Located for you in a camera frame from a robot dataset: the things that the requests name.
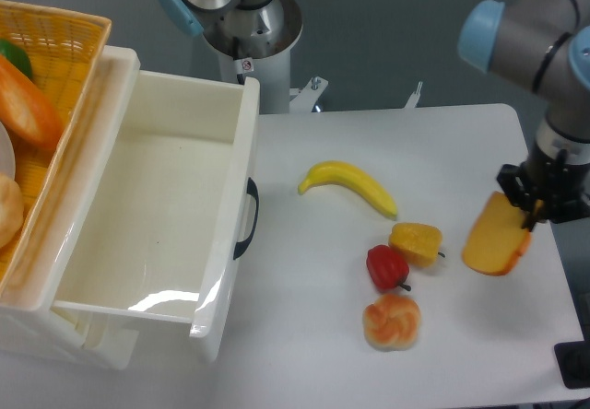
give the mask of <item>toy banana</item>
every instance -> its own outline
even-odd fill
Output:
[[[387,218],[397,218],[397,205],[385,188],[362,169],[347,162],[328,160],[313,165],[297,188],[299,194],[314,186],[338,184],[349,188]]]

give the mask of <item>red bell pepper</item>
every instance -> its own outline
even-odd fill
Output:
[[[401,253],[387,245],[378,245],[367,253],[367,269],[377,289],[386,291],[397,286],[411,289],[404,282],[409,275],[409,266]]]

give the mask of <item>baguette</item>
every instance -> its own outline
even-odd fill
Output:
[[[47,97],[0,54],[0,121],[23,140],[57,148],[65,125]]]

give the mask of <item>green vegetable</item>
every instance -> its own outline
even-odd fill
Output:
[[[27,56],[27,52],[6,39],[0,39],[0,54],[8,59],[8,62],[14,65],[29,80],[32,80],[33,69],[30,66],[30,59]]]

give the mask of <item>metal bracket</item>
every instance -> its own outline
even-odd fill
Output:
[[[328,88],[328,81],[319,76],[313,77],[304,88],[292,88],[290,90],[291,102],[290,114],[302,114],[318,110],[318,99]]]
[[[414,91],[412,94],[409,95],[409,98],[407,99],[407,102],[406,102],[406,106],[404,108],[411,109],[411,108],[416,108],[418,106],[418,102],[419,102],[420,96],[421,96],[421,90],[422,90],[422,81],[420,80],[418,82],[418,86],[416,87],[416,91]]]

